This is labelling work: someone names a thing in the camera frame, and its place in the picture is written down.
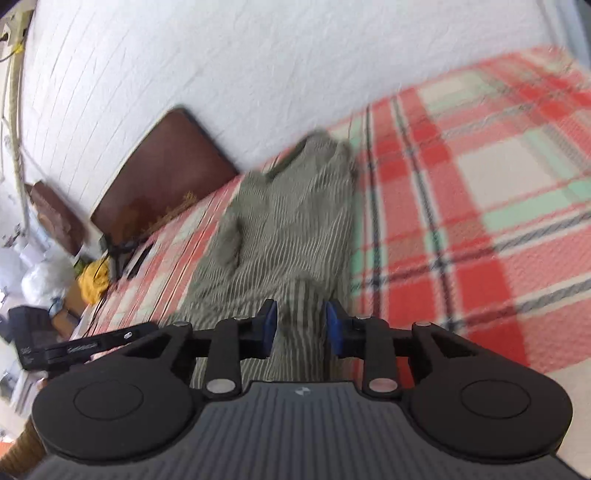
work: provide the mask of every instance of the gray striped garment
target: gray striped garment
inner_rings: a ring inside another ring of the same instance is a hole
[[[323,303],[349,300],[354,170],[348,144],[317,132],[269,172],[248,173],[167,323],[213,328],[224,318],[253,316],[265,299],[275,299],[271,356],[242,361],[243,383],[322,380]],[[203,373],[198,359],[194,386]]]

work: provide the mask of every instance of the brown headboard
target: brown headboard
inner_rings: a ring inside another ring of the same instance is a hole
[[[157,230],[237,174],[199,124],[174,109],[131,154],[90,219],[120,244]]]

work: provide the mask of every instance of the bed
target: bed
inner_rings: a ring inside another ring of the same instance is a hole
[[[350,311],[395,327],[436,322],[554,377],[574,403],[560,453],[586,475],[590,108],[590,74],[539,47],[403,90],[330,128],[358,161]],[[239,184],[155,233],[139,274],[112,289],[90,332],[173,312]]]

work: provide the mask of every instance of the brown knitted fabric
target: brown knitted fabric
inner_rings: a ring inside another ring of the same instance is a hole
[[[29,418],[25,423],[25,429],[10,450],[0,458],[0,472],[21,478],[35,468],[46,455],[45,447]]]

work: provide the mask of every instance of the wall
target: wall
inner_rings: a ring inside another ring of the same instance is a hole
[[[40,0],[22,142],[89,213],[175,105],[246,169],[410,83],[550,41],[535,0]]]

